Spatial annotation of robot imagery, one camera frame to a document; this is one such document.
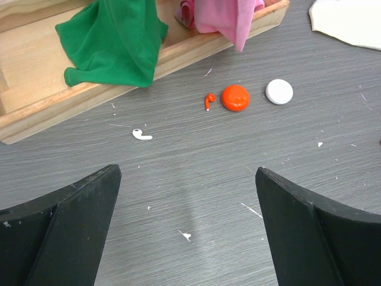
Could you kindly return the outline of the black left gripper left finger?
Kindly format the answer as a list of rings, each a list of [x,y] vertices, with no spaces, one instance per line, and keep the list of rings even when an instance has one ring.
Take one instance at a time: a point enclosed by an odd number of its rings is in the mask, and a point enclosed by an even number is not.
[[[1,210],[1,285],[93,285],[120,183],[110,164]]]

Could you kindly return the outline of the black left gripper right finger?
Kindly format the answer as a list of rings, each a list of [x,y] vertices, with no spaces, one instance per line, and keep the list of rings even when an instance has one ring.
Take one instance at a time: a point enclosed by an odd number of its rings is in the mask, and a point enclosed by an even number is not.
[[[380,285],[380,215],[263,167],[255,184],[279,285]]]

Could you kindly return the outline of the white earbud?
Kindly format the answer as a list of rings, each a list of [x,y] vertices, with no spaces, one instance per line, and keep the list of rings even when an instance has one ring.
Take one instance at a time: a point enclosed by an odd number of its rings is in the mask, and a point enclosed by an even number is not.
[[[140,129],[134,129],[132,131],[132,135],[138,139],[138,140],[141,140],[141,141],[146,141],[146,140],[152,140],[153,137],[151,135],[144,135],[142,130]]]

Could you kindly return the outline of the white earbud case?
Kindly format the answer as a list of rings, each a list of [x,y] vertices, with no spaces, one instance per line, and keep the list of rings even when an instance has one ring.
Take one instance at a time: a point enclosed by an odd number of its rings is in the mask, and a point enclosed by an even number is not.
[[[293,97],[293,88],[283,79],[274,79],[266,86],[266,96],[273,104],[287,104]]]

